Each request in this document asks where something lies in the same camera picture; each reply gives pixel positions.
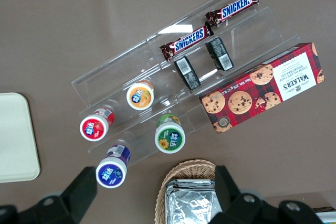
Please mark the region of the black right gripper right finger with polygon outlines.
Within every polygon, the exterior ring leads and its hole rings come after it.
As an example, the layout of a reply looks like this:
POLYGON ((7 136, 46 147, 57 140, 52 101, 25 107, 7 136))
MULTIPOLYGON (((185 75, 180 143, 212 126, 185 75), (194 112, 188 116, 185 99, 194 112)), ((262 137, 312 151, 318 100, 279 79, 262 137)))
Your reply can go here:
POLYGON ((300 201, 284 200, 274 207, 252 193, 242 193, 225 166, 215 167, 215 193, 222 211, 210 223, 322 223, 300 201))

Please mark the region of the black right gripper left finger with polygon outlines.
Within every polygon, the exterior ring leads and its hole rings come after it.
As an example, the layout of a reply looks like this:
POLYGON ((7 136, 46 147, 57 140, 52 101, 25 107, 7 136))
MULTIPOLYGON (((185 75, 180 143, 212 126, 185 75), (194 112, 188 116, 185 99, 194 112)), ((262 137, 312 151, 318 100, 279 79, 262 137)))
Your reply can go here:
POLYGON ((18 212, 1 206, 1 223, 80 223, 97 195, 96 169, 85 167, 60 194, 51 195, 18 212))

